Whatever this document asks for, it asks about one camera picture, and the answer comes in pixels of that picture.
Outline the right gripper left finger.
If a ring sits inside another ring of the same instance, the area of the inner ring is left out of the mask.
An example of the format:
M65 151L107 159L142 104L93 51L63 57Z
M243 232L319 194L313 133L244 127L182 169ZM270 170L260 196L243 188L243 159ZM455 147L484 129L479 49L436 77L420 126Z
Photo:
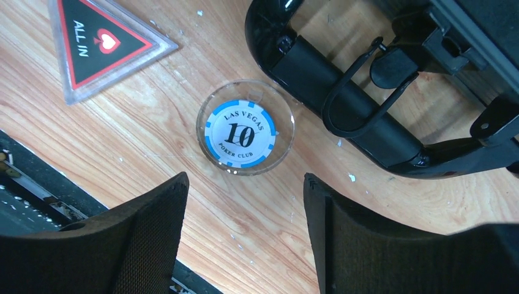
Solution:
M169 293L189 179L58 231L1 236L2 293Z

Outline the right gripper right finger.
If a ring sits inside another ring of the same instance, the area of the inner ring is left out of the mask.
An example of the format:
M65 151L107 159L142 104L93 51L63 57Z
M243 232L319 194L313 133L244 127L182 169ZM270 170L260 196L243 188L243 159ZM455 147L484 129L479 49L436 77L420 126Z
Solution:
M304 208L321 293L517 293L518 225L439 235L384 217L312 173Z

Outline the blue white ten chip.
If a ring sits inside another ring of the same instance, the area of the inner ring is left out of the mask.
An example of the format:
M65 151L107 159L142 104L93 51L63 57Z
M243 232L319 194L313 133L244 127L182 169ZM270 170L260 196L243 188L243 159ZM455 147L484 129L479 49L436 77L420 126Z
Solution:
M259 80L236 80L212 92L196 118L207 159L232 175L253 176L276 167L292 148L294 102Z

